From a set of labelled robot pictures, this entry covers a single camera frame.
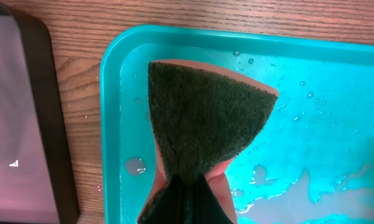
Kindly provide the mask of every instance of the plastic tray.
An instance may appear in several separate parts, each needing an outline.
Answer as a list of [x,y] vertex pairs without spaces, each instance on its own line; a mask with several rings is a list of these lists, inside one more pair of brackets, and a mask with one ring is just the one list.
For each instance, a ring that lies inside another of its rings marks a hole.
[[[281,93],[263,131],[226,171],[240,223],[374,220],[372,199],[360,196],[369,193],[357,190],[374,191],[374,46],[137,26],[112,41],[101,63],[107,223],[134,223],[150,191],[147,65],[166,58],[236,70]],[[132,157],[145,172],[127,172]],[[359,206],[350,209],[346,194]]]

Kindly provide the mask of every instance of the water droplet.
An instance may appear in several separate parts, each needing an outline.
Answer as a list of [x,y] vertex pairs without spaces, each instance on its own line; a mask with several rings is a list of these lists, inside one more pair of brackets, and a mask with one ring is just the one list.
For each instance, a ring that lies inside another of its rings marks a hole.
[[132,157],[125,163],[126,170],[130,175],[136,176],[146,171],[144,161],[139,157]]
[[282,106],[280,106],[279,108],[276,108],[276,109],[279,110],[279,109],[284,108],[285,106],[286,106],[286,104],[284,103]]
[[102,194],[104,192],[104,189],[99,185],[93,185],[91,187],[91,190],[93,191],[93,193],[96,193],[96,194]]
[[245,194],[244,191],[241,189],[232,189],[231,191],[232,197],[242,197],[244,196],[244,194]]

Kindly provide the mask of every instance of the scrub side of sponge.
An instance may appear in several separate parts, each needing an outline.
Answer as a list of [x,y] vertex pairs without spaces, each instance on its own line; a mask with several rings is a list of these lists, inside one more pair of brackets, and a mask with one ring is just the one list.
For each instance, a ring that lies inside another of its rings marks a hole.
[[219,73],[151,62],[149,111],[166,176],[187,185],[249,146],[277,96]]

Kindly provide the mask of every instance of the tray rim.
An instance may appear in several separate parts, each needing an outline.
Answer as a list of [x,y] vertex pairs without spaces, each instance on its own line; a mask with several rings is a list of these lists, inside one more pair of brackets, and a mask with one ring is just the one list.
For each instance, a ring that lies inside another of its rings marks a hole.
[[[295,44],[295,45],[303,45],[307,47],[324,47],[328,49],[337,49],[337,50],[354,50],[359,52],[370,52],[374,53],[374,45],[367,45],[367,44],[356,44],[356,43],[346,43],[346,42],[335,42],[329,40],[315,40],[315,39],[306,39],[303,37],[288,37],[288,36],[279,36],[279,35],[266,35],[266,34],[250,34],[245,32],[234,32],[234,31],[225,31],[225,30],[208,30],[208,29],[201,29],[201,28],[186,28],[186,27],[175,27],[175,26],[162,26],[162,25],[154,25],[154,24],[142,24],[134,27],[130,27],[126,29],[120,35],[116,36],[107,49],[104,52],[103,58],[101,59],[100,64],[100,108],[101,108],[101,153],[102,153],[102,169],[103,169],[103,191],[104,191],[104,214],[105,214],[105,223],[120,223],[120,215],[115,217],[114,215],[109,215],[109,209],[112,208],[114,203],[118,203],[117,207],[120,211],[120,197],[119,200],[116,198],[109,197],[110,192],[108,192],[108,173],[109,173],[109,165],[107,163],[107,157],[110,157],[111,154],[108,153],[106,150],[107,142],[104,140],[106,136],[106,124],[110,121],[105,119],[105,113],[103,113],[103,108],[105,108],[105,72],[106,72],[106,64],[108,63],[108,58],[113,53],[115,47],[120,45],[125,45],[127,43],[126,39],[132,35],[138,35],[143,32],[157,32],[161,33],[162,35],[166,34],[185,34],[185,35],[203,35],[203,36],[211,36],[211,37],[227,37],[227,38],[237,38],[237,39],[249,39],[249,40],[264,40],[270,42],[282,42],[284,44]],[[128,51],[123,52],[125,55],[129,54],[133,49],[136,47],[132,47],[128,49]],[[119,70],[121,65],[123,64],[123,60],[119,60]]]

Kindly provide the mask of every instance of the wooden table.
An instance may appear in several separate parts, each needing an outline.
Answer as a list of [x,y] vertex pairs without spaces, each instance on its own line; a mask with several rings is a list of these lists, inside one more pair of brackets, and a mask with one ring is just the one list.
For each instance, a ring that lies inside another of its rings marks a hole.
[[82,216],[104,223],[100,59],[139,24],[374,44],[374,0],[3,0],[48,26]]

